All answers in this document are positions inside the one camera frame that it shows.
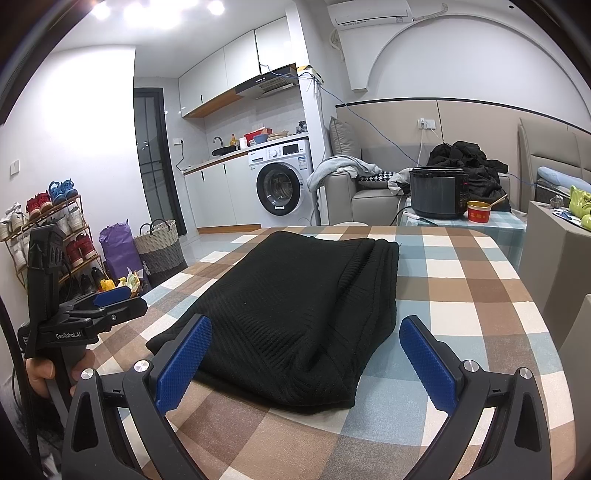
purple bag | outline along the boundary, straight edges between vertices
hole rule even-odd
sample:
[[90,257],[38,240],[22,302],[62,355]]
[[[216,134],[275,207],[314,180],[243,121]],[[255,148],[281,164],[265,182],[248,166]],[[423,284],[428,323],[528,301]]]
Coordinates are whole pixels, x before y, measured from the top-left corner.
[[105,254],[107,269],[115,284],[118,278],[127,277],[128,268],[132,272],[143,269],[129,221],[108,226],[100,233],[99,240]]

woven basket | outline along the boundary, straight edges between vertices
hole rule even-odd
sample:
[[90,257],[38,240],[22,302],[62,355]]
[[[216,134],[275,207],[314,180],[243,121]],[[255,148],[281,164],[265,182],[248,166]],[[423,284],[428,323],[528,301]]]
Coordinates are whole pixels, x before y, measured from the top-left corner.
[[[150,231],[142,233],[146,225],[150,227]],[[152,223],[145,223],[139,229],[139,235],[134,238],[134,243],[153,287],[187,268],[174,220],[157,219]]]

air conditioner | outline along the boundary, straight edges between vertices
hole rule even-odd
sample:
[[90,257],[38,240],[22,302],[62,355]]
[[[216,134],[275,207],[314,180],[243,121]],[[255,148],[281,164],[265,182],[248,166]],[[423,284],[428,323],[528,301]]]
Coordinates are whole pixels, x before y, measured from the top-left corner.
[[352,0],[329,5],[330,19],[339,31],[413,21],[407,0]]

screw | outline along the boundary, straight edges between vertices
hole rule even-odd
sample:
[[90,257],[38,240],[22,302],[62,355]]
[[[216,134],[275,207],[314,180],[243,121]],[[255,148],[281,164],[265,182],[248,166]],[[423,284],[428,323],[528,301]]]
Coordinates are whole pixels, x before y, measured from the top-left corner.
[[464,362],[464,368],[469,372],[478,372],[480,370],[480,365],[478,365],[474,360],[466,360]]
[[134,370],[136,372],[145,372],[149,366],[150,362],[148,362],[147,360],[140,360],[134,365]]
[[532,375],[531,375],[531,370],[529,368],[523,367],[519,369],[519,374],[525,378],[526,380],[529,380]]
[[95,374],[95,371],[91,368],[87,368],[86,370],[84,370],[81,374],[80,377],[82,380],[88,380],[89,378],[92,378],[92,375]]

plaid tablecloth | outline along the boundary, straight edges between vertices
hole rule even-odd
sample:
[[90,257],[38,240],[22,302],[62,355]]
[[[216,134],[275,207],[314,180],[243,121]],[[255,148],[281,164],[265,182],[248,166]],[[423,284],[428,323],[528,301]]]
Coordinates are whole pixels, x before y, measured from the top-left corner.
[[[411,199],[407,200],[406,205],[410,207]],[[414,213],[411,208],[406,211]],[[525,230],[527,229],[527,225],[511,212],[491,212],[491,219],[488,223],[471,222],[468,220],[467,212],[464,214],[463,218],[453,220],[434,220],[430,218],[429,221],[436,223],[438,226],[469,228],[477,232],[485,233],[496,242],[515,270],[519,270],[519,262],[521,261],[521,253],[525,242]],[[424,226],[426,223],[421,220],[410,218],[403,213],[400,225]]]
[[[145,317],[120,325],[94,346],[99,373],[149,358],[147,340],[172,325],[228,269],[276,229],[244,235],[232,252],[215,252],[145,296]],[[435,227],[298,227],[326,240],[384,238],[400,246],[395,332],[377,349],[354,408],[298,415],[263,408],[192,382],[167,414],[196,463],[212,480],[402,479],[435,437],[446,415],[435,410],[398,339],[400,321],[418,315],[460,359],[535,375],[552,448],[553,478],[574,465],[569,388],[548,330],[515,270],[488,236]],[[158,478],[126,411],[124,426],[146,475]],[[492,409],[485,410],[455,478],[479,451]]]

